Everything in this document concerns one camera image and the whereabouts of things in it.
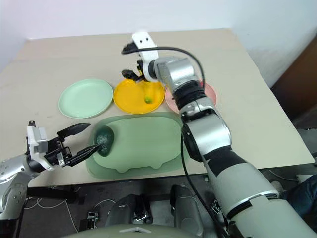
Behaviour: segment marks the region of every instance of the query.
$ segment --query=avocado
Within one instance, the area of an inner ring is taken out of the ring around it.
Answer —
[[[102,157],[108,156],[114,142],[114,132],[111,127],[104,125],[100,127],[95,134],[95,144],[101,144],[98,153]]]

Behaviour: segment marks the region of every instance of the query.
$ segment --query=brown cabinet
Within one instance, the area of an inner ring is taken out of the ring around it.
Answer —
[[[295,127],[317,127],[317,36],[273,85],[272,92]]]

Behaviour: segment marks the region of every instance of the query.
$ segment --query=floor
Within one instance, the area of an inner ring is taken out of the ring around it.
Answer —
[[[299,130],[306,146],[311,153],[317,152],[317,129]],[[305,164],[298,166],[288,166],[282,168],[263,169],[261,172],[269,180],[280,181],[284,189],[290,189],[296,185],[296,182],[287,181],[277,178],[271,172],[275,172],[287,179],[296,179],[296,174],[317,174],[317,167],[313,164]],[[211,206],[211,187],[206,182],[205,175],[191,176],[193,183],[197,186],[198,191],[202,194],[208,206]],[[95,204],[104,199],[113,199],[115,201],[123,198],[128,194],[145,193],[151,197],[156,198],[156,201],[151,202],[151,211],[154,217],[154,224],[158,225],[174,225],[174,217],[170,213],[170,204],[166,194],[169,194],[173,184],[184,184],[189,187],[189,184],[184,176],[172,178],[152,178],[135,181],[112,182],[105,184],[92,184],[77,186],[80,197],[84,197],[84,204],[78,203],[69,204],[69,209],[75,223],[79,228],[81,219],[85,219],[89,211],[92,211]],[[34,205],[36,201],[29,201],[27,207]],[[59,201],[44,199],[41,201],[43,206],[54,206]],[[107,218],[108,211],[111,209],[113,203],[108,201],[100,204],[97,207],[100,219],[97,222],[98,227],[102,227]],[[199,204],[199,209],[202,215],[204,226],[206,227],[207,237],[217,237],[213,231],[213,224],[211,219]],[[52,209],[43,209],[35,206],[32,209],[25,210],[22,227],[20,232],[21,238],[32,237],[46,237],[56,238],[75,233],[75,229],[71,223],[66,205],[63,203],[58,207]]]

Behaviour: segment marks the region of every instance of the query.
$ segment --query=white wall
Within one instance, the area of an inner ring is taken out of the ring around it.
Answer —
[[[0,69],[24,38],[229,27],[272,86],[317,30],[316,0],[1,1]]]

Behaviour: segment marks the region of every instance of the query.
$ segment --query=light green plate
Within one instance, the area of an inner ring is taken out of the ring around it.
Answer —
[[[85,79],[65,89],[58,107],[69,118],[91,118],[102,113],[111,104],[112,87],[100,79]]]
[[[123,119],[134,119],[134,118],[141,119],[144,117],[147,117],[147,118],[148,117],[159,117],[159,118],[165,117],[168,119],[172,119],[175,122],[177,122],[179,129],[180,129],[180,126],[182,125],[182,123],[179,119],[179,116],[174,114],[174,113],[150,113],[150,114],[146,114],[143,116],[128,115],[128,116],[118,116],[118,117],[106,118],[106,119],[100,121],[99,123],[97,123],[97,125],[94,127],[92,134],[91,134],[91,137],[90,137],[90,140],[89,140],[89,145],[93,144],[94,135],[95,135],[96,130],[99,128],[99,126],[103,126],[105,124],[109,125],[112,122],[120,121]],[[160,166],[158,169],[154,169],[150,166],[146,166],[146,167],[141,167],[141,168],[129,169],[128,171],[126,171],[124,173],[120,173],[116,169],[110,169],[110,168],[106,168],[106,167],[99,165],[94,159],[94,157],[96,155],[98,155],[98,153],[95,153],[93,156],[91,156],[90,158],[88,158],[86,160],[87,170],[93,177],[96,177],[99,179],[123,179],[123,178],[127,178],[127,177],[132,177],[132,176],[164,173],[164,172],[169,172],[169,171],[179,169],[182,167],[182,163],[181,163],[181,157],[180,157],[180,131],[178,133],[179,133],[178,134],[179,137],[175,138],[176,141],[173,142],[173,144],[175,144],[175,150],[177,150],[176,157],[169,159],[167,162],[163,163],[162,166]],[[184,157],[185,157],[185,160],[187,161],[189,159],[189,155],[188,155],[188,152],[186,151],[186,147],[184,147],[184,149],[185,149]]]

